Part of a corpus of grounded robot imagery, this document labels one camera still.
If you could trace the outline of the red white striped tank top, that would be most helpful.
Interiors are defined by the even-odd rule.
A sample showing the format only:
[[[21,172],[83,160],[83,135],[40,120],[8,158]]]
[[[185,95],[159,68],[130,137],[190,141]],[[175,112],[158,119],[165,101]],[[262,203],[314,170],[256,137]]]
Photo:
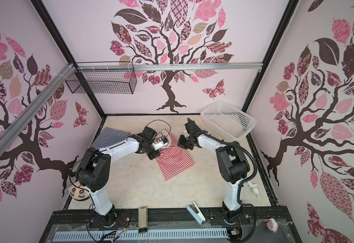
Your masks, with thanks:
[[[178,140],[170,132],[165,129],[161,131],[162,138],[166,138],[168,148],[161,148],[160,156],[156,158],[159,168],[165,180],[169,180],[184,170],[192,167],[194,162],[185,149],[178,147]]]

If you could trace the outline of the navy white striped tank top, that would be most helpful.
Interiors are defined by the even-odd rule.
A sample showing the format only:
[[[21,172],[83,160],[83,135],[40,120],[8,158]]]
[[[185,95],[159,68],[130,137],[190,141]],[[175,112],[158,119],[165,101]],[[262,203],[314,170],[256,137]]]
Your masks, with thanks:
[[[105,127],[92,142],[91,147],[101,149],[120,144],[125,141],[129,135],[130,132]]]

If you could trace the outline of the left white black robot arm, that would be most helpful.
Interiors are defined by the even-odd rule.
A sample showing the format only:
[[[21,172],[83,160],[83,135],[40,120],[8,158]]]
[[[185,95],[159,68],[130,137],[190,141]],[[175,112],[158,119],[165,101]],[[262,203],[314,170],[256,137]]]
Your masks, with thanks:
[[[160,156],[160,150],[170,145],[164,136],[156,139],[157,133],[145,127],[141,133],[129,135],[115,144],[95,148],[90,147],[75,173],[80,185],[89,192],[94,205],[95,222],[111,227],[117,221],[115,207],[109,199],[107,183],[111,165],[132,153],[144,153],[150,160]]]

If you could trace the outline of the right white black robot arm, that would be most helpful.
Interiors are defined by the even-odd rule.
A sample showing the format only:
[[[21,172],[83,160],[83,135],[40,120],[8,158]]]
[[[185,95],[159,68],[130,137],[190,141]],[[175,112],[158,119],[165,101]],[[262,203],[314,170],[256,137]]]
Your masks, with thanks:
[[[213,137],[190,118],[185,123],[184,134],[179,137],[178,147],[189,150],[205,148],[215,154],[220,175],[227,182],[222,202],[223,219],[228,224],[238,222],[243,214],[241,183],[251,169],[244,148],[236,141],[229,143]]]

